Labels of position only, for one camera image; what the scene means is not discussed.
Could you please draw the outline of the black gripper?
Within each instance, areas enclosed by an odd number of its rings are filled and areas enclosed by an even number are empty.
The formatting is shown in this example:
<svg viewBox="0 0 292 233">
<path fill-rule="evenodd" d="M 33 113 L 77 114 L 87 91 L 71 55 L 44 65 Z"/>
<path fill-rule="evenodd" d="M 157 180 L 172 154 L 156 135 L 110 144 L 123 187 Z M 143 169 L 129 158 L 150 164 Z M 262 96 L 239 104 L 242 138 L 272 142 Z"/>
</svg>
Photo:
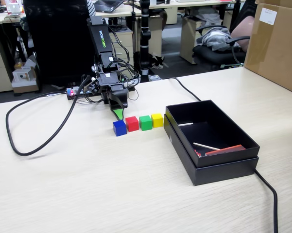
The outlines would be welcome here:
<svg viewBox="0 0 292 233">
<path fill-rule="evenodd" d="M 109 92 L 109 106 L 117 120 L 123 120 L 124 108 L 128 107 L 128 89 L 124 89 L 123 84 L 119 81 L 116 72 L 102 73 L 97 79 L 99 83 L 99 91 Z"/>
</svg>

